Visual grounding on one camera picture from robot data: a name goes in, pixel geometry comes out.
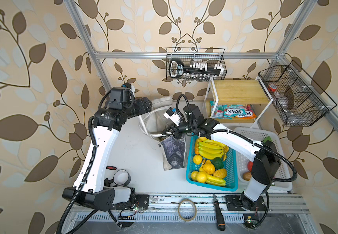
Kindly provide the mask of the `teal plastic basket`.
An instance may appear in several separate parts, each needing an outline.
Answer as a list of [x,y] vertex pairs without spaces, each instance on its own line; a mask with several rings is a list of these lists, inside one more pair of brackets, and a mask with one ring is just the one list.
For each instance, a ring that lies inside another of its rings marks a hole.
[[235,192],[238,189],[236,153],[225,145],[192,136],[186,179],[198,186]]

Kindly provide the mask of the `green bell pepper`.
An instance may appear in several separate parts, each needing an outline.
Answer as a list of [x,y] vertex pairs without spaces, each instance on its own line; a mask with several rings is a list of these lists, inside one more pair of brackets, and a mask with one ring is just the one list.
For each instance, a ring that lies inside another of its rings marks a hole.
[[214,158],[211,162],[213,166],[215,167],[215,170],[219,170],[224,167],[223,160],[220,157]]

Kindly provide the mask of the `red tomato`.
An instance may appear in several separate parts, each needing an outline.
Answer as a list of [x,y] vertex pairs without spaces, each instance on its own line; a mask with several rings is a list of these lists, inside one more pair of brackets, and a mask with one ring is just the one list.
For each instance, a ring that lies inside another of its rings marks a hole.
[[252,171],[252,167],[253,167],[253,162],[250,161],[250,162],[248,163],[248,170],[249,170],[250,172]]

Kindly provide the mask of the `brown potato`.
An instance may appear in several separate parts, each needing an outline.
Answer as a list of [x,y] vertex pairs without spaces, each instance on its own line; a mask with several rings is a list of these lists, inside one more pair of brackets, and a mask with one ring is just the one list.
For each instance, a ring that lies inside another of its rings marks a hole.
[[243,179],[244,179],[244,180],[250,181],[251,178],[252,178],[251,172],[245,172],[245,173],[243,173]]

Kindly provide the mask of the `black tape roll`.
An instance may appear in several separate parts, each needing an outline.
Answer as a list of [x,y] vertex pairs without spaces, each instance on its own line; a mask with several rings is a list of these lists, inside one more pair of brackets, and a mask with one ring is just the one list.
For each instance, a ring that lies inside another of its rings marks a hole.
[[116,186],[128,186],[131,182],[131,176],[127,170],[118,170],[113,176],[113,183]]

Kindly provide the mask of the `plastic bottle red cap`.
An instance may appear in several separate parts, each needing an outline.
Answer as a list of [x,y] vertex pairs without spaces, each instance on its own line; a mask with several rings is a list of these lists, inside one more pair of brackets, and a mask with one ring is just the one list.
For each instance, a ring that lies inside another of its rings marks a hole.
[[278,87],[274,84],[268,85],[268,90],[273,94],[272,97],[274,98],[274,105],[277,108],[287,108],[288,107],[288,98],[278,92]]

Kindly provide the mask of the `white wooden two-tier shelf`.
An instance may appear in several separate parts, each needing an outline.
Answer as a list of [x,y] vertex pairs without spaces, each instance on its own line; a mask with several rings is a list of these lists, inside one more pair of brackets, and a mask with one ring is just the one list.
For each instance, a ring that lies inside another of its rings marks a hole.
[[216,108],[211,109],[210,107],[211,100],[215,102],[215,105],[249,104],[252,108],[260,105],[262,111],[255,111],[257,117],[252,120],[217,119],[217,121],[224,124],[236,124],[244,127],[262,129],[258,121],[272,104],[273,97],[259,77],[254,80],[210,79],[202,107],[208,118],[212,118],[216,111]]

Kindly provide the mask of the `banana lower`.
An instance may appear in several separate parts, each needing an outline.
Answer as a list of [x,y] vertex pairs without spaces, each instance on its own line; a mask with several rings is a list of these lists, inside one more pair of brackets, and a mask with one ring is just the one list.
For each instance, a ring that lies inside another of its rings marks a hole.
[[208,180],[206,181],[206,183],[215,185],[215,186],[226,186],[226,181],[224,179],[221,179],[213,175],[209,175],[209,174],[207,174],[207,176],[208,176]]

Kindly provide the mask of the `white plastic basket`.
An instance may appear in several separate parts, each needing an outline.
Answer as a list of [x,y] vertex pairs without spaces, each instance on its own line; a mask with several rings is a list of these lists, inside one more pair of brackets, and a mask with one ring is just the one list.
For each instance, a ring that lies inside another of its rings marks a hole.
[[[270,137],[272,142],[275,144],[275,147],[277,149],[277,152],[284,155],[283,149],[281,147],[281,143],[279,140],[279,137],[277,134],[266,131],[266,130],[260,130],[260,129],[254,129],[254,128],[245,128],[245,127],[237,127],[234,130],[237,133],[240,133],[241,135],[248,137],[253,140],[257,141],[263,141],[266,137]],[[236,152],[236,160],[237,160],[237,175],[239,181],[243,185],[247,185],[248,181],[243,178],[243,174],[248,171],[248,163],[249,160],[240,154],[239,152]],[[290,178],[290,167],[281,161],[281,166],[278,169],[275,178]],[[270,188],[269,191],[273,191],[273,193],[279,193],[279,192],[288,192],[292,190],[292,182],[275,182]]]

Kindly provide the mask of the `black handled screwdriver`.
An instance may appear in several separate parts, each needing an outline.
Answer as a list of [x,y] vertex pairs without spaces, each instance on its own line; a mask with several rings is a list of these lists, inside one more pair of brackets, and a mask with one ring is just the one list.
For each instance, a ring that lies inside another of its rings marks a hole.
[[224,217],[222,215],[222,212],[219,206],[219,201],[215,194],[213,194],[212,197],[213,197],[213,205],[214,205],[215,213],[216,213],[217,228],[219,231],[225,231],[226,229],[225,221],[224,221]]

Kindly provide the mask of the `cream canvas tote bag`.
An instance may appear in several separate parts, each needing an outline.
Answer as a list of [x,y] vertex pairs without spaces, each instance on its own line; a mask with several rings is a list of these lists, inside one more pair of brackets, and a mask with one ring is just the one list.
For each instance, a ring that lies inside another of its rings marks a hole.
[[162,97],[153,100],[152,103],[152,111],[139,117],[140,130],[158,143],[165,171],[185,168],[187,166],[185,138],[176,139],[166,130],[173,124],[170,119],[164,117],[166,111],[173,106],[172,98]]

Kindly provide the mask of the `aluminium frame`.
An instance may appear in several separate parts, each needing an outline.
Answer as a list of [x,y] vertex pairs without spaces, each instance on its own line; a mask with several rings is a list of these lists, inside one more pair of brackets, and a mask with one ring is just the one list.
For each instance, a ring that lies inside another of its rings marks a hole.
[[225,80],[245,82],[267,69],[271,80],[301,75],[317,92],[313,102],[298,85],[281,104],[255,103],[261,129],[280,137],[285,156],[319,232],[338,234],[338,1],[72,1],[81,39],[107,88],[142,77],[139,95],[202,100],[207,83],[167,73],[179,56],[224,56]]

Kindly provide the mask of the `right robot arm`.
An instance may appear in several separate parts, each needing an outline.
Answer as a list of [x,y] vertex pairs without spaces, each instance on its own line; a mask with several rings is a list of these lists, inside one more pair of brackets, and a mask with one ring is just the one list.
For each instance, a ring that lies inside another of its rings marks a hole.
[[[275,182],[293,182],[298,173],[294,165],[284,156],[273,149],[273,144],[247,138],[236,133],[217,120],[204,118],[198,106],[188,104],[184,107],[186,117],[181,112],[169,108],[164,112],[164,117],[172,121],[172,124],[162,133],[169,133],[174,137],[181,137],[185,133],[194,133],[199,137],[220,142],[235,151],[241,153],[252,163],[251,179],[242,192],[238,206],[245,210],[253,210],[262,194],[267,194],[270,186]],[[290,178],[276,178],[276,173],[281,163],[286,163],[292,170]]]

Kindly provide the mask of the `yellow lemon bottom left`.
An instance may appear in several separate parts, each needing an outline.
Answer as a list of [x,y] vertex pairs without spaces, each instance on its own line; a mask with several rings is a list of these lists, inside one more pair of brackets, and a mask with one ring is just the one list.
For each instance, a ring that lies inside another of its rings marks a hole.
[[195,182],[205,183],[208,180],[208,176],[205,172],[193,171],[191,173],[191,179]]

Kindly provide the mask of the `yellow textured fruit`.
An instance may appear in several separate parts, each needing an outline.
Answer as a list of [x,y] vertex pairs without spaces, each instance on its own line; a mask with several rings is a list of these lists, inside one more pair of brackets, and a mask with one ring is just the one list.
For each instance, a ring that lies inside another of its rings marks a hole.
[[204,172],[206,172],[209,175],[213,175],[215,172],[215,166],[211,162],[206,162],[203,166],[202,169]]

